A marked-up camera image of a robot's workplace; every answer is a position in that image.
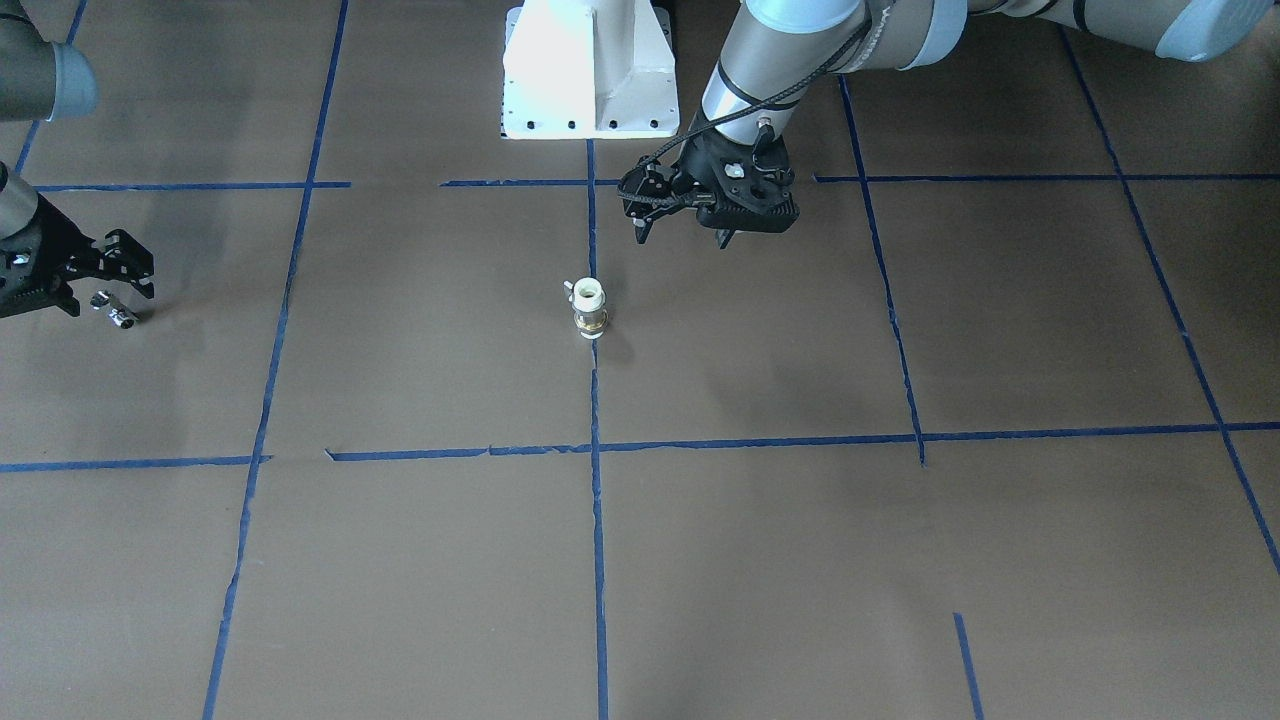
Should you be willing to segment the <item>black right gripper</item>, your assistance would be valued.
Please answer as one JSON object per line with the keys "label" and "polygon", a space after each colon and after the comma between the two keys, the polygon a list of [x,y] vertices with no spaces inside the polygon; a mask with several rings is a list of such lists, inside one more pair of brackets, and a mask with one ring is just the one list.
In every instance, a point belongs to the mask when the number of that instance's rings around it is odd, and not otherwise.
{"label": "black right gripper", "polygon": [[70,282],[86,277],[125,282],[155,299],[154,255],[128,231],[110,231],[100,251],[61,210],[38,202],[35,218],[3,241],[1,316],[55,307],[81,314]]}

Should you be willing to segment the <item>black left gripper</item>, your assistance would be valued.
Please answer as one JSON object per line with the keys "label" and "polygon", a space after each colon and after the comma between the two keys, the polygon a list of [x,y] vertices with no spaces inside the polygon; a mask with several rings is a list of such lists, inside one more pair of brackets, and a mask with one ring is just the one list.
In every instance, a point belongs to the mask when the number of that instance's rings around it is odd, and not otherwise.
{"label": "black left gripper", "polygon": [[[640,156],[618,186],[623,214],[632,219],[635,240],[644,245],[655,220],[682,210],[700,222],[744,222],[742,191],[746,178],[732,177],[728,167],[746,170],[746,146],[731,140],[687,140],[672,164],[652,151]],[[719,250],[730,246],[735,228],[717,228]]]}

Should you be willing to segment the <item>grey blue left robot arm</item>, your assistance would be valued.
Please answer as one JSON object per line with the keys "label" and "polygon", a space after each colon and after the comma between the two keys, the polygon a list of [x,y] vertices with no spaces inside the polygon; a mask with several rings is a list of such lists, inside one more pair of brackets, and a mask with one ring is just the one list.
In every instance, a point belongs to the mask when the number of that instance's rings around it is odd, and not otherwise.
{"label": "grey blue left robot arm", "polygon": [[980,15],[1052,22],[1160,58],[1199,63],[1236,46],[1266,1],[745,1],[690,127],[620,181],[635,240],[684,210],[726,247],[799,218],[785,131],[827,76],[910,70],[946,58]]}

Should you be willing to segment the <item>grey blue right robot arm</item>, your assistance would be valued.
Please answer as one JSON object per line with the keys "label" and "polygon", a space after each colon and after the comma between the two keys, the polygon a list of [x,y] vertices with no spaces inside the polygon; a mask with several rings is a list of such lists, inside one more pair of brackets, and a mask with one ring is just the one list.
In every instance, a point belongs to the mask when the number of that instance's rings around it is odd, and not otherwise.
{"label": "grey blue right robot arm", "polygon": [[[90,114],[99,86],[87,58],[47,41],[19,1],[1,4],[1,118],[56,120]],[[1,314],[58,307],[81,314],[73,281],[123,282],[154,299],[154,255],[124,229],[102,247],[8,163],[1,165]]]}

